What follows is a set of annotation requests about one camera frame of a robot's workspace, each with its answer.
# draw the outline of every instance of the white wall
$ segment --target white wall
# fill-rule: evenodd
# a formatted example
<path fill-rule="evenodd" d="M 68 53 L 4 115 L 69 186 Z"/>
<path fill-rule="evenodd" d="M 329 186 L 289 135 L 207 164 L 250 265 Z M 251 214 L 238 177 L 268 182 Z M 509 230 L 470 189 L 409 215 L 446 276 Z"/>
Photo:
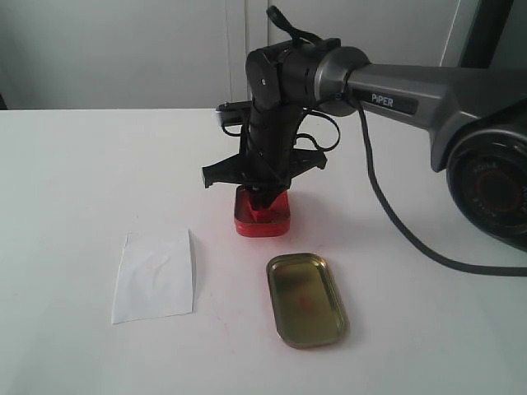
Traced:
<path fill-rule="evenodd" d="M 445 49 L 464 42 L 477 2 L 273 3 L 294 25 L 341 37 L 373 62 L 438 65 Z M 268 0 L 0 0 L 0 92 L 12 109 L 244 100 L 245 54 L 285 38 L 269 27 L 267 6 Z M 458 55 L 450 52 L 454 63 Z"/>
<path fill-rule="evenodd" d="M 515 0 L 491 68 L 527 68 L 527 0 Z"/>

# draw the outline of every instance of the red plastic container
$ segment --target red plastic container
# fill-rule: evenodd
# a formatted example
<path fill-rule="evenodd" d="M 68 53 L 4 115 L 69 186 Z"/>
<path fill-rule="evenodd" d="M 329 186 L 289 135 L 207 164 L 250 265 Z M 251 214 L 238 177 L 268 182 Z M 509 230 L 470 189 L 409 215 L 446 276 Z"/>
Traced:
<path fill-rule="evenodd" d="M 278 195 L 269 208 L 253 210 L 243 186 L 236 189 L 234 207 L 236 232 L 245 237 L 274 237 L 287 233 L 291 222 L 287 191 Z"/>

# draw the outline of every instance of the white paper sheet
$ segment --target white paper sheet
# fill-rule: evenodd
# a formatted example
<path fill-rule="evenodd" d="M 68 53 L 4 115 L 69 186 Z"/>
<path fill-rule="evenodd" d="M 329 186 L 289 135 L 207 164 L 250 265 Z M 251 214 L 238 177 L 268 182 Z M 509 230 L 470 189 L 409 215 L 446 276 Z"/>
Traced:
<path fill-rule="evenodd" d="M 189 230 L 127 236 L 117 275 L 112 323 L 192 313 Z"/>

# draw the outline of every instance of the rectangular metal tray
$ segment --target rectangular metal tray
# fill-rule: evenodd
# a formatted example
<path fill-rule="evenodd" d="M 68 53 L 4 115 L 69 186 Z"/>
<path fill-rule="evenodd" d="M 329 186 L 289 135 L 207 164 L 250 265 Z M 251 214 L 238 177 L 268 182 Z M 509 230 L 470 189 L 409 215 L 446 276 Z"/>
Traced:
<path fill-rule="evenodd" d="M 291 347 L 337 342 L 347 318 L 328 264 L 318 255 L 296 253 L 273 258 L 267 275 L 277 331 Z"/>

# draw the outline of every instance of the white tabletop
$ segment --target white tabletop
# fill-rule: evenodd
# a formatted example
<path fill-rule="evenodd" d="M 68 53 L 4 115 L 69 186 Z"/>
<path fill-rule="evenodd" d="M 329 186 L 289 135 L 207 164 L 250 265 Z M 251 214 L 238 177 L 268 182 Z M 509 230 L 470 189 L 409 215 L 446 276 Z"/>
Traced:
<path fill-rule="evenodd" d="M 425 132 L 369 121 L 380 183 L 424 241 L 525 263 L 458 212 Z M 203 187 L 201 167 L 238 144 L 212 110 L 1 112 L 0 393 L 527 393 L 527 279 L 423 257 L 371 191 L 357 116 L 339 123 L 326 170 L 293 180 L 290 232 L 246 239 L 235 186 Z M 304 130 L 333 138 L 322 120 Z M 110 325 L 125 235 L 182 225 L 195 312 Z M 333 269 L 351 323 L 341 344 L 298 351 L 276 333 L 265 265 L 297 252 Z"/>

